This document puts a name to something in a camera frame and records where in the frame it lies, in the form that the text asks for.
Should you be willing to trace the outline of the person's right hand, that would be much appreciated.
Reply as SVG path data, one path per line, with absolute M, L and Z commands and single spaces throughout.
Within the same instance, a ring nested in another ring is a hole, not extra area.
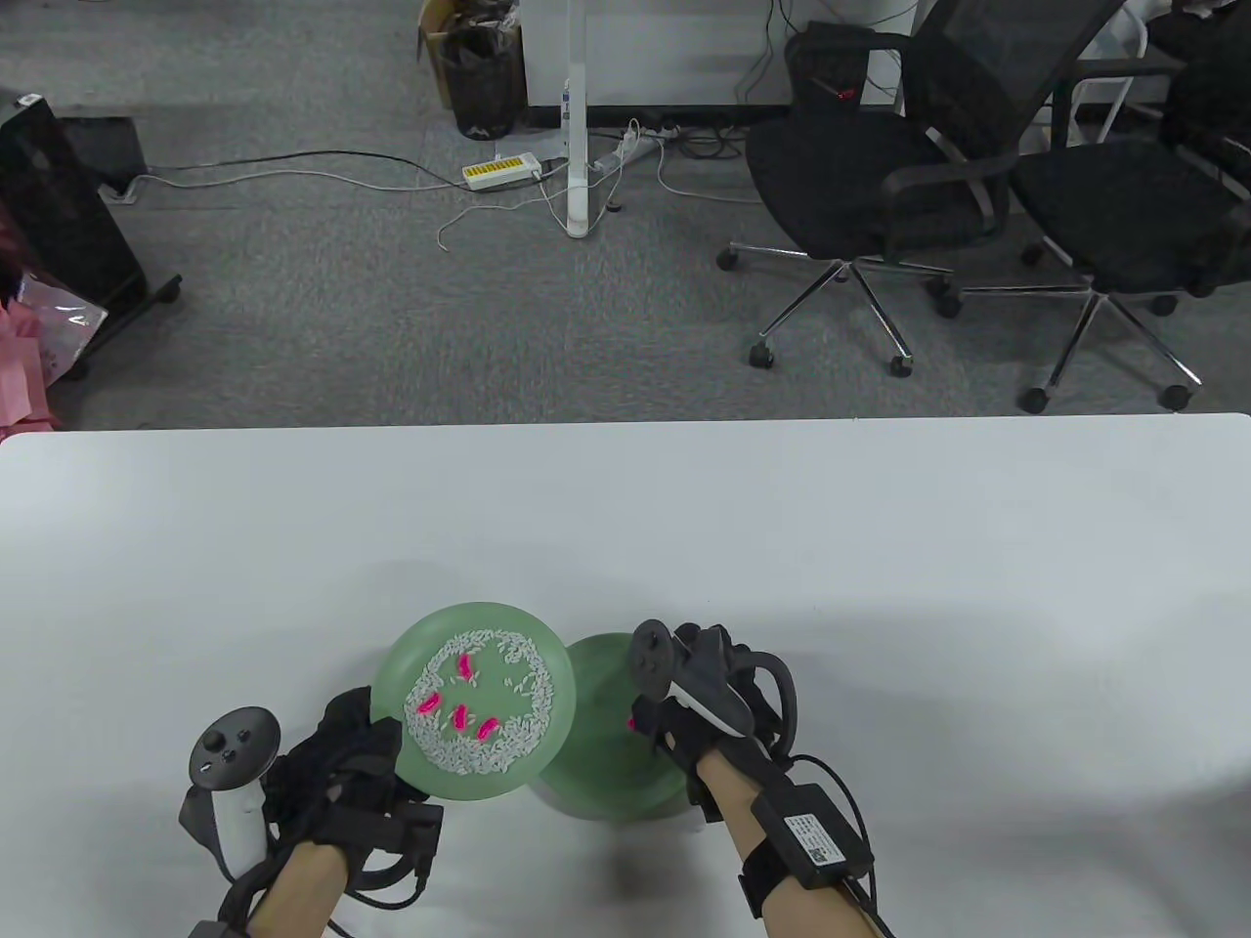
M 638 693 L 631 729 L 669 755 L 707 822 L 722 813 L 698 774 L 706 755 L 719 750 L 761 788 L 778 785 L 794 765 L 798 698 L 779 657 L 733 642 L 722 625 L 671 630 L 648 619 L 631 635 L 628 673 Z

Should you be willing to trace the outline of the person's left hand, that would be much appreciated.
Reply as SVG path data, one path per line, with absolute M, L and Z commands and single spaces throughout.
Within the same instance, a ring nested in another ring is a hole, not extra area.
M 278 755 L 264 778 L 265 817 L 281 855 L 301 843 L 335 847 L 358 892 L 407 874 L 429 878 L 443 809 L 399 777 L 403 729 L 393 715 L 372 715 L 370 687 L 327 703 L 317 730 Z

